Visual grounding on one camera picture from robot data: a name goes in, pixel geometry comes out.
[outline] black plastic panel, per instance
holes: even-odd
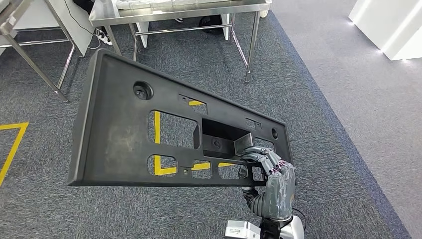
[[[234,153],[233,142],[248,133],[272,142],[275,151],[291,162],[285,125],[280,121],[106,50],[92,57],[88,77],[74,123],[70,185],[263,186],[265,181],[253,180],[252,167],[260,165],[244,162]],[[206,112],[194,111],[186,98],[205,103]],[[151,142],[151,111],[194,120],[198,124],[194,148]],[[254,129],[246,119],[254,122]],[[175,158],[176,175],[151,175],[147,163],[151,155]],[[210,177],[193,177],[195,160],[211,163]],[[222,179],[219,163],[245,165],[248,176]]]

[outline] mounting hole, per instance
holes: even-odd
[[[277,139],[278,138],[278,134],[275,128],[271,129],[271,134],[273,135],[273,138]]]
[[[143,81],[135,82],[133,85],[133,92],[135,93],[136,97],[144,101],[150,100],[153,95],[151,86]]]

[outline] yellow floor tape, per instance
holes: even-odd
[[[29,122],[24,123],[15,123],[15,124],[6,124],[6,125],[0,125],[0,130],[2,129],[13,129],[13,128],[19,128],[19,132],[17,133],[17,137],[12,145],[12,149],[9,152],[9,155],[7,156],[6,162],[3,165],[3,168],[1,168],[0,171],[0,186],[3,183],[4,177],[6,176],[7,171],[9,170],[10,164],[12,163],[13,157],[16,154],[17,148],[19,147],[20,141],[22,140],[23,135],[25,134],[26,127],[28,127]]]
[[[197,106],[202,105],[203,103],[200,101],[190,101],[190,106]],[[161,122],[160,122],[160,112],[156,111],[154,115],[154,125],[155,125],[155,143],[161,142]],[[233,164],[231,163],[220,163],[218,164],[219,167],[226,167],[231,166]],[[204,170],[209,169],[210,163],[199,163],[195,164],[192,170]],[[154,173],[155,175],[165,175],[165,174],[172,174],[176,173],[177,168],[161,168],[161,156],[160,155],[154,155]]]

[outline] robotic hand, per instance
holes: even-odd
[[[244,153],[242,158],[260,162],[268,177],[265,193],[261,195],[253,187],[242,187],[248,207],[261,216],[262,221],[260,228],[248,222],[228,221],[225,235],[229,239],[304,239],[302,221],[292,214],[296,182],[294,166],[269,148],[253,146]]]

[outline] gray floor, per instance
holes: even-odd
[[[347,19],[356,0],[272,11],[413,238],[422,238],[422,59],[390,61]]]
[[[243,45],[251,21],[250,14],[238,18]],[[121,48],[129,49],[129,29],[115,31]],[[52,77],[59,77],[68,44],[27,49]],[[368,188],[368,181],[374,183],[371,175],[351,156],[353,144],[345,144],[348,136],[334,127],[337,118],[274,15],[260,23],[249,85],[243,83],[244,68],[235,51],[221,36],[175,33],[150,36],[138,61],[287,123],[298,167],[295,206],[307,216],[307,238],[409,238],[394,212],[387,221],[380,211],[374,192],[381,199],[382,192],[376,184]],[[28,121],[29,126],[0,189],[0,232],[8,238],[220,239],[226,220],[258,222],[239,188],[66,187],[72,124],[88,60],[72,60],[63,86],[70,103],[63,104],[16,52],[8,49],[1,56],[0,122]],[[11,135],[0,138],[2,148]]]

